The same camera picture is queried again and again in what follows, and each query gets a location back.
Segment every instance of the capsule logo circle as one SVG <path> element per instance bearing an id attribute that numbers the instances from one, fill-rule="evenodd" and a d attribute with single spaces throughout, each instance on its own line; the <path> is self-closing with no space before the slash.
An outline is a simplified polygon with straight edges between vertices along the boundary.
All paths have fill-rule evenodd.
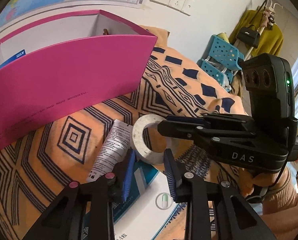
<path id="1" fill-rule="evenodd" d="M 161 192 L 156 197 L 156 207 L 160 210 L 167 210 L 172 206 L 173 199 L 167 192 Z"/>

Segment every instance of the open pink cardboard box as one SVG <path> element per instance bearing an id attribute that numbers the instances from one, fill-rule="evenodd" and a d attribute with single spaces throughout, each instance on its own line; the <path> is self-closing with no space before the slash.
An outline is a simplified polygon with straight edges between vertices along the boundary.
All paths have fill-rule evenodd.
<path id="1" fill-rule="evenodd" d="M 61 117 L 136 90 L 156 39 L 102 10 L 47 17 L 2 38 L 0 150 Z"/>

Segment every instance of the roll of tape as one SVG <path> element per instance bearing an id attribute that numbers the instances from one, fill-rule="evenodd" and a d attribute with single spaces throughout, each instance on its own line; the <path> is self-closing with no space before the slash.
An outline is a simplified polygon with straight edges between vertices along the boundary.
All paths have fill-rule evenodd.
<path id="1" fill-rule="evenodd" d="M 156 114 L 147 114 L 140 117 L 134 124 L 132 129 L 131 147 L 136 150 L 137 156 L 145 163 L 160 164 L 163 163 L 163 152 L 157 153 L 150 150 L 144 142 L 143 131 L 148 127 L 157 127 L 157 125 L 165 120 Z M 175 138 L 165 137 L 167 148 L 170 148 L 172 154 L 175 155 L 177 150 L 177 140 Z"/>

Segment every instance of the bedspread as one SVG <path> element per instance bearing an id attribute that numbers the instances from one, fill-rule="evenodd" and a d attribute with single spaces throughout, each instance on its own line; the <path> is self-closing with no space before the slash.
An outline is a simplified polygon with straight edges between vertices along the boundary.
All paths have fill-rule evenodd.
<path id="1" fill-rule="evenodd" d="M 245 114 L 239 97 L 176 50 L 157 44 L 136 91 L 47 124 L 0 151 L 1 231 L 6 239 L 22 239 L 65 185 L 72 180 L 85 183 L 115 119 L 133 125 L 144 114 L 197 117 L 206 112 Z M 163 147 L 155 137 L 146 131 L 148 145 Z M 212 164 L 199 157 L 194 146 L 182 156 L 189 146 L 184 142 L 178 156 L 205 176 Z M 164 230 L 183 222 L 181 210 L 184 206 Z M 164 230 L 158 238 L 171 237 Z"/>

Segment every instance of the yellow green sweater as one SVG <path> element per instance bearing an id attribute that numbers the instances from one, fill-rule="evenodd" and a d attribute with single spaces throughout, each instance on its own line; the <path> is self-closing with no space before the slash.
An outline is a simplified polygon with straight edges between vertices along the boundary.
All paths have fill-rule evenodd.
<path id="1" fill-rule="evenodd" d="M 239 30 L 242 27 L 249 26 L 249 22 L 255 14 L 256 14 L 256 11 L 249 10 L 242 15 L 239 23 L 236 25 L 235 29 L 233 30 L 233 32 L 229 37 L 229 41 L 231 44 L 235 43 L 236 35 L 238 34 Z M 255 19 L 253 20 L 252 24 L 255 25 L 256 28 L 260 26 L 262 16 L 263 14 L 259 12 L 255 17 Z M 282 44 L 283 44 L 283 34 L 280 28 L 276 24 L 274 24 L 273 30 L 268 30 L 267 28 L 264 29 L 260 37 L 259 46 L 257 49 L 252 50 L 251 55 L 255 57 L 262 53 L 269 53 L 269 54 L 278 56 L 282 48 Z"/>

